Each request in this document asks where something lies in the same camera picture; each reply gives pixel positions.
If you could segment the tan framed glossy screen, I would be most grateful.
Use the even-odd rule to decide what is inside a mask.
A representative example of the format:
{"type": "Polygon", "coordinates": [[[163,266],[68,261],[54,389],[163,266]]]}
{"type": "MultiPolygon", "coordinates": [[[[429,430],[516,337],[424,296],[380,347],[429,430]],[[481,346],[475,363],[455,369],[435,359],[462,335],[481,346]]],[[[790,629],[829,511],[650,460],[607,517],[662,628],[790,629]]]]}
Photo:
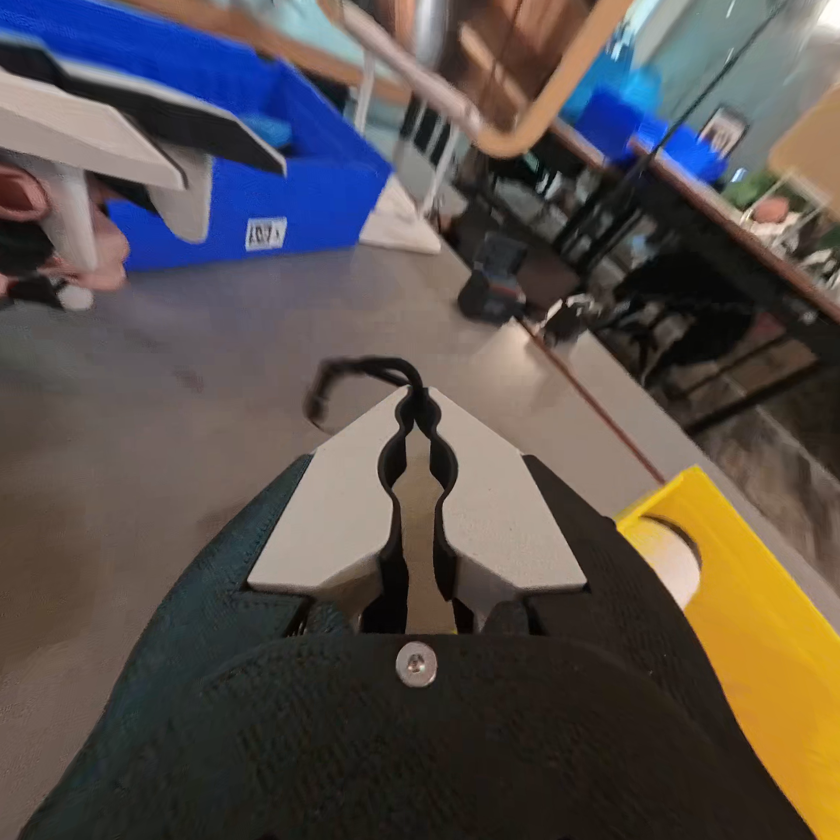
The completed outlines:
{"type": "Polygon", "coordinates": [[[493,159],[548,132],[629,1],[319,1],[327,19],[493,159]]]}

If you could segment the studio light on tripod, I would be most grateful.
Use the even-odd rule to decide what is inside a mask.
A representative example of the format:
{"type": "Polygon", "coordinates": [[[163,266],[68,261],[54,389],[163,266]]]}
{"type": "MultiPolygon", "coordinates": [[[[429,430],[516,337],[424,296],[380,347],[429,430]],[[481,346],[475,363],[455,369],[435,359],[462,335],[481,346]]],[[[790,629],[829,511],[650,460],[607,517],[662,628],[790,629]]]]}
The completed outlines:
{"type": "Polygon", "coordinates": [[[655,161],[658,153],[662,151],[679,128],[686,123],[689,117],[698,110],[699,106],[710,96],[715,87],[732,71],[740,62],[754,43],[761,37],[771,23],[791,5],[790,1],[773,2],[766,18],[751,32],[747,40],[738,49],[734,50],[726,59],[722,67],[711,78],[708,84],[700,91],[678,118],[673,121],[663,137],[649,147],[643,147],[641,152],[636,152],[633,166],[626,170],[619,182],[606,187],[606,178],[595,190],[592,197],[588,198],[583,206],[575,212],[570,221],[563,227],[553,241],[553,249],[558,256],[568,258],[572,254],[573,247],[578,245],[580,239],[592,231],[596,222],[600,222],[604,215],[610,215],[612,222],[616,224],[618,217],[627,210],[632,210],[634,195],[639,183],[642,181],[646,169],[652,161],[655,161]]]}

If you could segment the person's left hand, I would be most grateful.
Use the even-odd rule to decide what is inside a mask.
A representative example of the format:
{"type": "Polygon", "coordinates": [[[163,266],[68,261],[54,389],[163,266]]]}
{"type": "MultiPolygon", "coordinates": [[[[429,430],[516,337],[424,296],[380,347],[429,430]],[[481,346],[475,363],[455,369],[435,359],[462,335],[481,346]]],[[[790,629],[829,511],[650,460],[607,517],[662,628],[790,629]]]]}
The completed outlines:
{"type": "MultiPolygon", "coordinates": [[[[27,163],[48,163],[33,159],[27,163]]],[[[130,254],[130,246],[125,235],[112,222],[108,215],[107,204],[114,197],[106,182],[95,175],[84,172],[88,184],[91,218],[94,225],[98,249],[98,266],[95,269],[79,273],[76,278],[84,288],[93,294],[97,291],[119,289],[126,276],[124,263],[130,254]]]]}

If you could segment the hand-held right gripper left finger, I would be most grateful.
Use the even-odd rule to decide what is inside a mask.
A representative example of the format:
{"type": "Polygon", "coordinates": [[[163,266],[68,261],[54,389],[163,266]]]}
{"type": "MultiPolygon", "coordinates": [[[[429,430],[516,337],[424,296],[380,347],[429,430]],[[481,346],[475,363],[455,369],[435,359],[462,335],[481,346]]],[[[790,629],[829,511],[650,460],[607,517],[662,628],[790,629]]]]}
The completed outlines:
{"type": "Polygon", "coordinates": [[[346,615],[377,602],[404,614],[409,577],[393,488],[406,469],[410,395],[398,388],[311,453],[250,589],[332,602],[346,615]]]}

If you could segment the yellow plastic bin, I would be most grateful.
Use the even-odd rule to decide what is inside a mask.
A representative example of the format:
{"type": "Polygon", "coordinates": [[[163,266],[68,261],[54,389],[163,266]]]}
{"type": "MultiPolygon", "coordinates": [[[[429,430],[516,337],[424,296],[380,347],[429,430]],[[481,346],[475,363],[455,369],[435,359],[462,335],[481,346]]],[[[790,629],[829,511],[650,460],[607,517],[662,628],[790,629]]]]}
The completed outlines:
{"type": "Polygon", "coordinates": [[[817,838],[839,838],[838,633],[698,466],[616,520],[642,516],[695,541],[700,588],[683,613],[739,726],[817,838]]]}

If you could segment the small black charger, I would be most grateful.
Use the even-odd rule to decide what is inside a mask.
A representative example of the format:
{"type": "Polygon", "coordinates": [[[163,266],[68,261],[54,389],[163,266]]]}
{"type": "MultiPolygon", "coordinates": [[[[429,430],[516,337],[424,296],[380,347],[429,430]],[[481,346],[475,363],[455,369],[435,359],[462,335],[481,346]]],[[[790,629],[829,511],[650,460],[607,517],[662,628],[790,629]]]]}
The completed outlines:
{"type": "Polygon", "coordinates": [[[542,341],[549,347],[576,339],[596,320],[599,305],[592,295],[577,293],[557,301],[541,327],[542,341]]]}

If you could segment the tan backed screen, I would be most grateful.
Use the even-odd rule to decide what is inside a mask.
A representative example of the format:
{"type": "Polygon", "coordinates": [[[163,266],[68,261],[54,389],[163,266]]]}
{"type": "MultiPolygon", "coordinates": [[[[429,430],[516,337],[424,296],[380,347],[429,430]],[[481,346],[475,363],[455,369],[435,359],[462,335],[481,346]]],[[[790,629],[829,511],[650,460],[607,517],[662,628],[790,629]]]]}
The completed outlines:
{"type": "Polygon", "coordinates": [[[773,145],[766,168],[839,221],[839,85],[826,91],[773,145]]]}

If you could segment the blue background bin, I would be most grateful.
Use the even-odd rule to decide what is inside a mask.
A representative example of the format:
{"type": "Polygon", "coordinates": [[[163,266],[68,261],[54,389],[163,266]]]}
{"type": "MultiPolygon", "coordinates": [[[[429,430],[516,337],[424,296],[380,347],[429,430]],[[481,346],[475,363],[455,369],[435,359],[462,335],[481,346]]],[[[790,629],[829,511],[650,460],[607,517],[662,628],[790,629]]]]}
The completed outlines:
{"type": "MultiPolygon", "coordinates": [[[[574,129],[611,164],[627,168],[635,160],[634,142],[646,150],[662,143],[669,124],[625,101],[607,87],[598,87],[584,106],[574,129]]],[[[728,160],[690,127],[681,125],[660,150],[685,172],[706,184],[720,179],[728,160]]]]}

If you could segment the black office chair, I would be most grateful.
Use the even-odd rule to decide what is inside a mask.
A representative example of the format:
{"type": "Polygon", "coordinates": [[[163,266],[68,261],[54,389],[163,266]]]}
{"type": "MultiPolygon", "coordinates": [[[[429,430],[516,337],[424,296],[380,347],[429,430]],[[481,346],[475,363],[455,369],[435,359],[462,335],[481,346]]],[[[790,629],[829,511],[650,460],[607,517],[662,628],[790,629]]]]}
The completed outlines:
{"type": "Polygon", "coordinates": [[[655,303],[661,314],[688,320],[682,336],[663,351],[642,376],[646,387],[660,385],[667,373],[718,360],[732,352],[750,331],[758,313],[709,261],[688,250],[674,250],[629,271],[612,297],[625,314],[655,303]]]}

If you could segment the blue plastic bin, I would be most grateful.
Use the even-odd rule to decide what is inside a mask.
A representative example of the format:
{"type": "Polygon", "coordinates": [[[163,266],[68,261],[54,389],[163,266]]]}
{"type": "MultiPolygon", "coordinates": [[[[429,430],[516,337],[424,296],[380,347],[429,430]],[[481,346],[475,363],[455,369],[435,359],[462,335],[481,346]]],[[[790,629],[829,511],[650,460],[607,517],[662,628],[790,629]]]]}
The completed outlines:
{"type": "Polygon", "coordinates": [[[129,240],[129,271],[346,249],[391,166],[297,68],[194,28],[100,2],[1,2],[2,30],[58,59],[159,82],[234,116],[285,123],[284,176],[216,159],[206,240],[188,244],[153,212],[108,205],[129,240]]]}

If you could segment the white bottle with black cap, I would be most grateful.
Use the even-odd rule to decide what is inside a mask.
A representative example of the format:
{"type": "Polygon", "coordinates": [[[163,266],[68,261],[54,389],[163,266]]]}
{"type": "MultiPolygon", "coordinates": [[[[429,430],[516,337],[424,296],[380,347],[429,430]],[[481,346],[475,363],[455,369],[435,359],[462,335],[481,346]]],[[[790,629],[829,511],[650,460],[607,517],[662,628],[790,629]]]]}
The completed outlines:
{"type": "Polygon", "coordinates": [[[685,611],[700,588],[702,560],[695,541],[675,522],[649,516],[634,520],[626,539],[685,611]]]}

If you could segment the black battery charger case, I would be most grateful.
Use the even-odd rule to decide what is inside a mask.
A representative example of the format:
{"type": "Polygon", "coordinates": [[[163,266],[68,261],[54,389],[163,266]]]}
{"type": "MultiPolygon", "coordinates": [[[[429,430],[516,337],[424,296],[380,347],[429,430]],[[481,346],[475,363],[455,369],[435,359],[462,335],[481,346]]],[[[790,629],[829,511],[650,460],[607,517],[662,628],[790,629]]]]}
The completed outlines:
{"type": "Polygon", "coordinates": [[[518,274],[526,259],[525,244],[491,232],[478,246],[471,271],[455,304],[468,320],[502,325],[521,313],[525,301],[518,274]]]}

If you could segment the light blue block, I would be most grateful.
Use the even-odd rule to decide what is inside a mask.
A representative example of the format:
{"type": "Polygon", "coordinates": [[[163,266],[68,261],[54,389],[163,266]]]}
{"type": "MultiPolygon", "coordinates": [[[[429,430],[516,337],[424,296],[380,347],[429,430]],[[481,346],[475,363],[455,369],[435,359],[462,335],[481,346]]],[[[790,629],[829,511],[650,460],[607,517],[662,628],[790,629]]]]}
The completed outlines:
{"type": "Polygon", "coordinates": [[[284,150],[292,144],[293,132],[286,120],[270,117],[261,112],[253,112],[241,116],[240,121],[275,150],[284,150]]]}

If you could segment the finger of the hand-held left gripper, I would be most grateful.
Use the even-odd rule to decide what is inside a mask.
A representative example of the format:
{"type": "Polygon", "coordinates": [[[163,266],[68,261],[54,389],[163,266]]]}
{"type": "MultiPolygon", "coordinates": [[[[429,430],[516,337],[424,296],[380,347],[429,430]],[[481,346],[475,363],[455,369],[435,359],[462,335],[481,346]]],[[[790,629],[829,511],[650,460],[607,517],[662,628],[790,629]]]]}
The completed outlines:
{"type": "Polygon", "coordinates": [[[117,109],[5,70],[1,147],[146,186],[186,189],[182,169],[117,109]]]}
{"type": "MultiPolygon", "coordinates": [[[[234,114],[205,100],[141,77],[61,59],[37,40],[12,32],[2,32],[1,57],[2,71],[117,109],[178,165],[186,179],[181,192],[83,171],[142,187],[152,210],[174,236],[187,243],[201,244],[207,238],[216,159],[287,175],[287,161],[278,150],[234,114]]],[[[2,152],[16,163],[40,159],[2,152]]]]}

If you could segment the wooden edged background table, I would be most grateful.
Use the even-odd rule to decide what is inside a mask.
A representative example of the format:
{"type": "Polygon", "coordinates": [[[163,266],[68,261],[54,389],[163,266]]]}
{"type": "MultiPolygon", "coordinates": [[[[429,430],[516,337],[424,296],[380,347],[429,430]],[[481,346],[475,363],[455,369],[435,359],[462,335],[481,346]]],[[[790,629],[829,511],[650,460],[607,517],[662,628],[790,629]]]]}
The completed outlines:
{"type": "Polygon", "coordinates": [[[279,58],[301,72],[357,89],[362,52],[315,2],[129,1],[123,5],[279,58]]]}

